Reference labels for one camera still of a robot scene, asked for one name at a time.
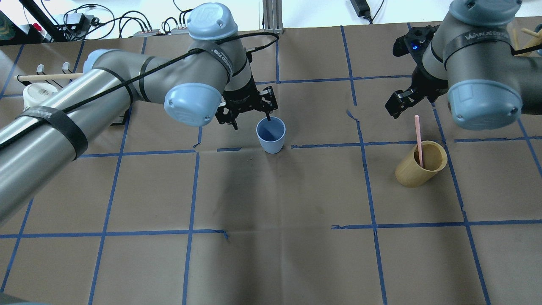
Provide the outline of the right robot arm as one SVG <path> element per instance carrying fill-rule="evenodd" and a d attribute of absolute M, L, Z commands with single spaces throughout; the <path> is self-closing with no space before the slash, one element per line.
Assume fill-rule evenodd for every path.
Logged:
<path fill-rule="evenodd" d="M 466 130 L 493 130 L 521 115 L 541 114 L 539 57 L 514 50 L 507 25 L 520 0 L 454 0 L 438 26 L 412 27 L 393 55 L 416 62 L 412 83 L 385 104 L 398 118 L 423 99 L 447 95 L 453 121 Z"/>

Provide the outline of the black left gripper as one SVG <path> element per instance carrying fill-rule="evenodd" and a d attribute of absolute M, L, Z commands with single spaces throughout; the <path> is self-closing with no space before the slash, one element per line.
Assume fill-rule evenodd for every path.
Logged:
<path fill-rule="evenodd" d="M 263 112 L 266 120 L 271 122 L 271 113 L 278 109 L 273 87 L 267 86 L 258 91 L 253 76 L 240 89 L 225 90 L 222 97 L 225 106 L 217 108 L 215 118 L 219 124 L 229 124 L 234 130 L 238 130 L 236 119 L 240 113 L 257 110 Z"/>

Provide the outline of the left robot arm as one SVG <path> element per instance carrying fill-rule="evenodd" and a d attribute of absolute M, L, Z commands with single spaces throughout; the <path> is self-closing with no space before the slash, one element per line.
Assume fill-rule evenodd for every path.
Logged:
<path fill-rule="evenodd" d="M 174 120 L 203 127 L 216 119 L 238 128 L 248 111 L 269 116 L 278 109 L 271 87 L 259 91 L 232 12 L 204 3 L 188 16 L 192 43 L 186 54 L 160 58 L 124 50 L 89 54 L 83 75 L 42 104 L 19 114 L 1 130 L 1 224 L 62 168 L 85 153 L 89 143 L 143 100 L 164 106 Z"/>

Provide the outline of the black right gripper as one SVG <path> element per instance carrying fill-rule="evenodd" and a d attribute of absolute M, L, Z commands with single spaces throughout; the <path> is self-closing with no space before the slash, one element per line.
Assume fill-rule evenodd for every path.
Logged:
<path fill-rule="evenodd" d="M 445 95 L 449 90 L 448 81 L 434 77 L 418 64 L 412 73 L 412 83 L 405 91 L 395 91 L 385 103 L 385 109 L 394 119 L 397 119 L 405 110 L 415 106 L 423 99 L 430 103 Z"/>

